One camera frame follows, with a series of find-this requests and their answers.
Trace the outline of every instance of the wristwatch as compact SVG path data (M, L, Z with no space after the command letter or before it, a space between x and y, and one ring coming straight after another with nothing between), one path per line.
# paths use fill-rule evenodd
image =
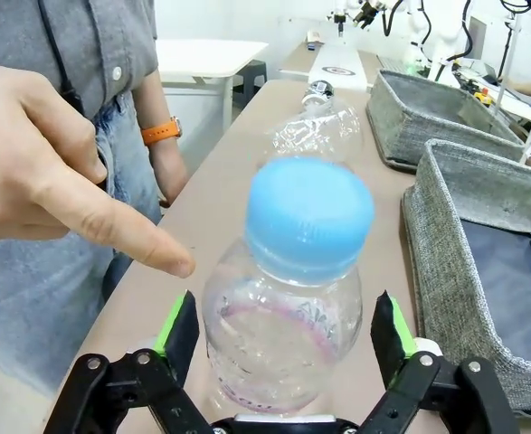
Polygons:
M181 128L181 121L177 117L171 117L171 119L157 127L147 128L140 131L142 139L145 142L145 146L152 146L160 140L166 138L176 137L179 138L183 135L183 129Z

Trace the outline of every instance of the blue jeans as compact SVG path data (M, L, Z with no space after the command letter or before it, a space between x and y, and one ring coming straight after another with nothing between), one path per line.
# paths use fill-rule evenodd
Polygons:
M94 125L109 195L158 223L156 181L130 93L102 108ZM0 368L54 393L129 264L76 233L0 241Z

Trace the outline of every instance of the hand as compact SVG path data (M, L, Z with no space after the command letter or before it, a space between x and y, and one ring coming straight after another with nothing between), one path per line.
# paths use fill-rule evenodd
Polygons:
M172 204L188 180L186 166L175 138L156 142L150 147L150 163L156 182L167 204Z
M187 250L95 184L106 176L94 126L42 75L0 67L0 240L76 231L144 264L185 277Z

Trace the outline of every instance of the fabric storage basket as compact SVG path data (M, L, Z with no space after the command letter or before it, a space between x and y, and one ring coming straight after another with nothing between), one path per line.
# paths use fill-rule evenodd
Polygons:
M515 161L524 152L520 139L469 93L420 77L381 70L366 111L382 159L394 168L415 171L431 138Z
M420 335L454 363L488 358L531 416L531 168L431 140L403 216Z

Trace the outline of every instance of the white wall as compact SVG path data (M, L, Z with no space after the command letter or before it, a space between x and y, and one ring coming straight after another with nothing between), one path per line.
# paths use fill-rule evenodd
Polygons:
M231 7L229 0L156 0L158 38L225 38ZM222 135L222 97L182 89L165 89L165 95L171 113L181 120L184 135L179 146L193 172Z
M326 19L333 7L333 0L229 0L233 4L232 25L227 33L231 38L253 39L270 43L264 60L268 62L270 76L277 76L277 69L283 59L303 41L308 29L315 29L323 37L335 37L337 29ZM441 8L442 13L450 0L425 0L426 11ZM500 66L502 52L507 38L507 28L503 19L507 11L498 0L474 0L473 14L487 24L487 36L483 59L497 68ZM531 12L524 16L523 32L513 67L513 77L531 80ZM389 38L383 35L381 20L374 22L369 30L346 28L346 38L369 52L384 56L401 58L405 49L408 32L407 19L399 13L394 19L394 29ZM431 41L425 51L431 52Z

